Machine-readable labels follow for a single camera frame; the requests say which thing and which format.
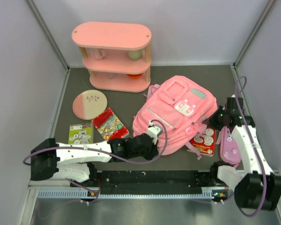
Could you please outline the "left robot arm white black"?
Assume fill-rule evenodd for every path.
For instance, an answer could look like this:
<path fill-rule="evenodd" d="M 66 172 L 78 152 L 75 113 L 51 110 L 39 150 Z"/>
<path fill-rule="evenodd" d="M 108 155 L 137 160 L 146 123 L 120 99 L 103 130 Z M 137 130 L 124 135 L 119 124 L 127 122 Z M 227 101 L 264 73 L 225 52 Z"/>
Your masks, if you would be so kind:
<path fill-rule="evenodd" d="M 30 152 L 30 179 L 71 179 L 92 186 L 97 180 L 93 162 L 133 163 L 137 157 L 151 161 L 158 156 L 157 144 L 157 134 L 152 132 L 78 145 L 57 143 L 55 138 L 48 138 Z"/>

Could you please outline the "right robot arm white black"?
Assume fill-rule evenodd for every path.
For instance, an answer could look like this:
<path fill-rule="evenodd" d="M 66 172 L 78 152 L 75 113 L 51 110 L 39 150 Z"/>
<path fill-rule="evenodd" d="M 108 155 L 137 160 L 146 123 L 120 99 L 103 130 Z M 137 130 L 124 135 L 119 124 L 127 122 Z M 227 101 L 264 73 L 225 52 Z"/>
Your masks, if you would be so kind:
<path fill-rule="evenodd" d="M 216 186 L 224 182 L 241 210 L 275 210 L 281 197 L 281 176 L 275 175 L 263 155 L 253 118 L 244 115 L 243 99 L 228 97 L 225 106 L 219 106 L 204 124 L 218 131 L 223 127 L 230 130 L 244 168 L 240 173 L 232 166 L 220 165 L 210 172 L 210 182 Z"/>

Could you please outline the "pink school backpack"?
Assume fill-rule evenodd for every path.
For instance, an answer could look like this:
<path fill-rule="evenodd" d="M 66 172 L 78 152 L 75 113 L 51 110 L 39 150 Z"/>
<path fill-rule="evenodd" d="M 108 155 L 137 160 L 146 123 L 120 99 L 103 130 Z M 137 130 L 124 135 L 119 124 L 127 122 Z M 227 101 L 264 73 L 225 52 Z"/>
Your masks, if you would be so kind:
<path fill-rule="evenodd" d="M 203 122 L 218 109 L 216 98 L 189 78 L 176 75 L 161 85 L 151 85 L 147 100 L 133 120 L 133 135 L 145 133 L 149 122 L 158 120 L 163 128 L 158 137 L 158 151 L 169 155 L 183 146 L 201 158 L 190 140 L 205 132 Z"/>

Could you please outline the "red colourful comic book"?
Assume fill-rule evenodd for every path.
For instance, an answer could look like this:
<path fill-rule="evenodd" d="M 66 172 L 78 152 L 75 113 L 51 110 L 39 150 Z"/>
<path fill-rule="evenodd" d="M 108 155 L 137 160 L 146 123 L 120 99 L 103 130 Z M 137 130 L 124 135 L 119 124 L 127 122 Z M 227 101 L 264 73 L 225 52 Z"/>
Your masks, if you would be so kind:
<path fill-rule="evenodd" d="M 91 120 L 102 138 L 106 141 L 116 138 L 125 138 L 129 130 L 124 126 L 111 108 Z"/>

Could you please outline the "red cartoon book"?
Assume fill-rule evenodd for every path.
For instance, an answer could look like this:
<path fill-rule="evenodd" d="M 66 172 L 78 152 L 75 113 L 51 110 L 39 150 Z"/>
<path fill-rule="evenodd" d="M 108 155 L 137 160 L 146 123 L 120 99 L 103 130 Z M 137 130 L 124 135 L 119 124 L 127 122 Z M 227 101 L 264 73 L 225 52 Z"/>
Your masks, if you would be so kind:
<path fill-rule="evenodd" d="M 192 138 L 190 144 L 195 147 L 201 155 L 212 157 L 215 150 L 216 132 L 215 129 L 207 127 L 202 134 L 198 134 Z"/>

